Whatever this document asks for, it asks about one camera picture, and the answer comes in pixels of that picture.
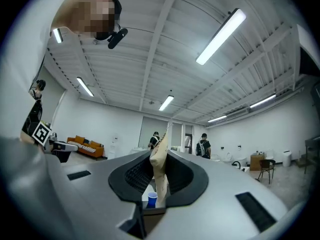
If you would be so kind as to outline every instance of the ceiling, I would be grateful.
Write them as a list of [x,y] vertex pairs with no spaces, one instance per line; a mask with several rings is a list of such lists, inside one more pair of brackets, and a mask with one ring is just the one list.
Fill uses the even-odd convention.
[[[62,43],[54,37],[48,42],[45,67],[83,99],[209,125],[301,80],[294,31],[301,19],[289,0],[119,1],[119,24],[128,34],[114,49],[107,40],[94,42],[66,28]],[[246,20],[206,64],[196,63],[235,8]],[[174,100],[158,111],[168,95]]]

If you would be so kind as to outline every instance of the blue cup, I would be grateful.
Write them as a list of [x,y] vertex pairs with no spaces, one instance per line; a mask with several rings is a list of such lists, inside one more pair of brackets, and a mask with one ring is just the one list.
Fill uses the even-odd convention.
[[148,193],[148,205],[155,206],[157,201],[158,194],[156,192]]

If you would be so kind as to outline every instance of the black shirt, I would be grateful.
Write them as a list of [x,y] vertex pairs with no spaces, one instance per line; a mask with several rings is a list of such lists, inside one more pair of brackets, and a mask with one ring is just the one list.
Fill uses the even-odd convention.
[[158,142],[158,140],[160,139],[159,136],[152,136],[152,138],[150,139],[150,143],[151,145],[151,150],[153,150],[155,148],[156,143]]
[[205,155],[209,155],[208,148],[211,147],[210,142],[207,141],[207,140],[205,140],[205,139],[202,139],[202,140],[200,140],[200,143],[201,143],[201,144],[204,143],[204,144],[203,144],[203,147],[204,147],[204,150],[205,150]]

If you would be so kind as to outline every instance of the fluorescent light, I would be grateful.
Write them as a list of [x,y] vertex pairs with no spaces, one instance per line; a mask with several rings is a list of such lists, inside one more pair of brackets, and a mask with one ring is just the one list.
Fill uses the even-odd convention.
[[274,95],[272,95],[272,96],[270,96],[270,97],[268,97],[268,98],[266,98],[266,99],[264,99],[264,100],[259,101],[259,102],[256,103],[256,104],[251,105],[250,108],[252,109],[252,108],[254,108],[254,107],[256,107],[256,106],[261,105],[262,103],[265,103],[265,102],[267,102],[267,101],[270,101],[270,100],[274,99],[276,96],[277,96],[277,95],[274,94]]
[[227,117],[226,115],[223,115],[223,116],[220,116],[220,117],[218,117],[218,118],[209,120],[208,123],[212,123],[212,122],[214,122],[214,121],[218,121],[218,120],[224,119],[224,118],[226,118],[226,117]]
[[82,87],[86,90],[86,92],[87,92],[91,97],[93,97],[94,94],[89,90],[89,88],[87,87],[87,85],[85,84],[85,82],[82,80],[82,78],[81,78],[81,77],[77,77],[76,79],[79,81],[80,85],[82,85]]
[[170,102],[172,102],[174,98],[175,97],[173,97],[172,95],[169,95],[164,101],[164,103],[161,105],[161,107],[159,108],[159,111],[163,111],[170,104]]
[[219,49],[219,47],[228,39],[229,36],[240,26],[246,19],[246,15],[240,9],[235,9],[218,31],[214,34],[211,42],[207,45],[204,51],[196,59],[200,65],[204,65],[207,60]]
[[55,36],[55,39],[57,41],[58,44],[62,43],[63,39],[62,39],[62,35],[61,35],[61,32],[60,32],[60,29],[59,28],[55,28],[53,30],[53,33],[54,33],[54,36]]

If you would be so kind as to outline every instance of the chair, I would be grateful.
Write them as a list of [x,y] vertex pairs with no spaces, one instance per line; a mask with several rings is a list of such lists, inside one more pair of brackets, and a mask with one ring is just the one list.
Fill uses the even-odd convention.
[[264,176],[264,172],[268,172],[269,184],[270,184],[270,170],[272,170],[272,179],[273,179],[276,161],[270,160],[270,159],[263,159],[263,160],[260,160],[259,162],[260,162],[260,166],[261,166],[261,171],[260,171],[260,174],[259,174],[259,177],[257,180],[259,180],[261,173],[262,173],[262,176],[261,176],[261,178],[262,178]]

